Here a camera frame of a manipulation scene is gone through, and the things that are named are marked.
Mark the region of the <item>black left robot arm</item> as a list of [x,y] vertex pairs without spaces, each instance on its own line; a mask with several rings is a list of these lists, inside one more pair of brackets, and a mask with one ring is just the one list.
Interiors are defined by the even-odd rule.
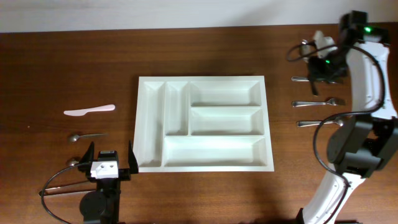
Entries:
[[85,173],[89,182],[96,184],[80,202],[80,213],[84,223],[118,223],[121,182],[130,181],[139,172],[132,142],[128,144],[128,168],[119,167],[117,151],[101,151],[94,158],[95,144],[92,142],[78,163],[78,170]]

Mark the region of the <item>metal fork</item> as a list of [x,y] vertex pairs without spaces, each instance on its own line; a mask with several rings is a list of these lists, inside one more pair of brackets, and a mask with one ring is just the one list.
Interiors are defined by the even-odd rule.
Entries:
[[291,105],[293,107],[303,107],[303,106],[321,106],[321,105],[331,105],[331,106],[344,106],[345,100],[330,98],[326,101],[293,101]]
[[[293,82],[308,82],[308,78],[307,77],[291,77],[291,80]],[[326,81],[326,83],[330,83],[330,84],[343,84],[342,80],[336,80],[336,81]]]

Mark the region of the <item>small metal teaspoon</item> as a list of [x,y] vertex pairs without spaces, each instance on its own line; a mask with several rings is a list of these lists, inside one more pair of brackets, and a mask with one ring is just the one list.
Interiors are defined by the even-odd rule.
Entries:
[[80,158],[79,157],[73,157],[69,160],[66,161],[66,166],[70,167],[70,166],[75,166],[80,162]]
[[93,133],[93,134],[72,134],[71,136],[68,137],[68,142],[77,142],[79,139],[86,139],[86,138],[94,138],[94,137],[99,137],[99,136],[105,136],[106,133]]

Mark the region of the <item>white plastic cutlery tray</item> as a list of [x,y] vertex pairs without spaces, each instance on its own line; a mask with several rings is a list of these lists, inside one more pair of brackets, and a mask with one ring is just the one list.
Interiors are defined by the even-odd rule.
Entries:
[[272,172],[264,77],[140,77],[132,150],[141,172]]

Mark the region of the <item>pink plastic knife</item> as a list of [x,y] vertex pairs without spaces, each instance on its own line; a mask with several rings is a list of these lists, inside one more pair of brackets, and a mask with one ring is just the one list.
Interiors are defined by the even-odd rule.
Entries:
[[116,109],[115,105],[103,105],[103,106],[97,106],[93,108],[85,108],[79,110],[66,110],[63,113],[67,116],[84,116],[87,113],[107,112],[107,111],[114,111],[115,109]]

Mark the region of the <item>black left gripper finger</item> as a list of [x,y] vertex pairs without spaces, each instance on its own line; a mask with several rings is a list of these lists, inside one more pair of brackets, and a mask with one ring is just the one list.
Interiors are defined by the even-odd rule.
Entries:
[[139,166],[138,166],[137,159],[133,152],[132,141],[129,141],[129,144],[128,144],[128,164],[129,164],[129,173],[130,174],[138,174],[139,173]]
[[92,162],[94,159],[94,153],[95,153],[95,144],[94,144],[94,142],[91,142],[88,147],[88,150],[85,152],[83,157],[80,159],[80,164]]

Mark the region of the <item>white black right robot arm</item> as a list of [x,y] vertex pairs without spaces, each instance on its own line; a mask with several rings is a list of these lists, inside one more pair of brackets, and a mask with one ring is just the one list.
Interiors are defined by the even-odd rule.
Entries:
[[370,26],[368,15],[351,11],[340,18],[339,37],[317,31],[297,46],[307,60],[308,80],[333,82],[350,76],[352,109],[328,117],[342,125],[330,137],[326,174],[297,223],[334,223],[353,191],[382,170],[397,151],[397,111],[387,74],[390,38],[386,29]]

